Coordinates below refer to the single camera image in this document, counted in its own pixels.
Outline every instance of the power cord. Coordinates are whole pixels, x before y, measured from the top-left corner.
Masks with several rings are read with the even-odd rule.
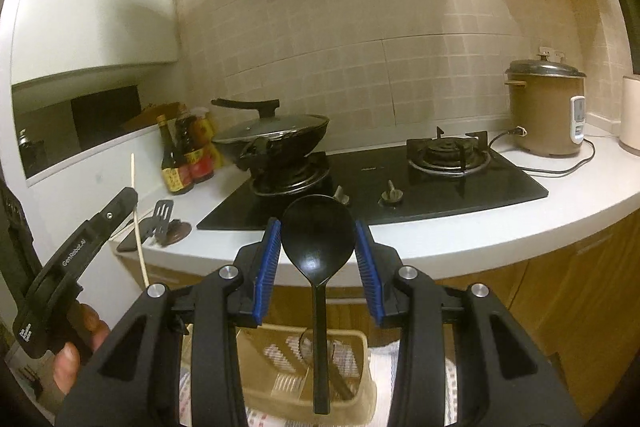
[[[493,145],[493,143],[498,139],[498,138],[502,138],[503,136],[507,136],[508,134],[510,135],[517,135],[517,136],[527,136],[527,130],[524,129],[524,127],[514,127],[513,129],[510,129],[508,131],[504,131],[500,134],[498,134],[497,136],[494,137],[494,139],[491,140],[491,142],[489,142],[489,147],[491,147]],[[596,155],[596,146],[593,144],[592,141],[587,140],[586,138],[584,138],[584,141],[587,142],[590,146],[591,146],[591,156],[589,156],[588,158],[582,159],[580,160],[577,164],[575,164],[573,167],[569,167],[568,169],[564,169],[562,171],[550,171],[547,169],[533,169],[530,167],[520,167],[517,166],[518,169],[521,169],[525,172],[536,172],[539,174],[558,174],[559,176],[565,176],[567,174],[571,174],[572,172],[577,171],[580,167],[582,167],[583,165],[587,165],[587,163],[589,163],[591,160],[593,160],[593,158]]]

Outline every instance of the gas stove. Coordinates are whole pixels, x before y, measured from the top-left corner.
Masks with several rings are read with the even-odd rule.
[[[401,146],[310,154],[306,161],[314,167],[292,168],[297,177],[280,172],[272,173],[269,182],[244,182],[198,229],[263,230],[270,217],[282,217],[292,201],[306,194],[334,196],[368,225],[453,216],[548,195],[546,188],[489,148],[486,131],[443,135],[438,129],[436,138],[407,140]],[[301,189],[304,172],[315,178]],[[272,195],[276,181],[294,192]],[[269,190],[260,193],[261,187]]]

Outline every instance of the spoon handle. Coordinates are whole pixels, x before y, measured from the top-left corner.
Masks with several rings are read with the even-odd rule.
[[[326,359],[325,286],[313,288],[314,305],[314,413],[329,414],[329,369]]]

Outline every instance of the black glass cooktop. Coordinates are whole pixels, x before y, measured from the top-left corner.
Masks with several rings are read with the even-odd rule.
[[[548,195],[546,188],[506,158],[493,150],[489,154],[485,168],[458,178],[411,167],[404,145],[330,155],[330,175],[305,194],[332,196],[340,185],[350,197],[353,217],[368,225],[452,216]],[[396,206],[381,201],[388,180],[404,192]],[[301,196],[256,196],[248,180],[198,223],[198,229],[263,230],[270,217],[282,217],[287,205]]]

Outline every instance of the stove knob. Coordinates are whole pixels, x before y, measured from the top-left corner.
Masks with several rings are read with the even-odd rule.
[[[334,200],[339,201],[344,206],[347,206],[350,199],[351,198],[344,193],[342,186],[338,185],[338,188],[335,189]]]
[[[402,201],[404,192],[395,188],[391,180],[388,181],[389,190],[382,193],[382,202],[385,204],[398,204]]]

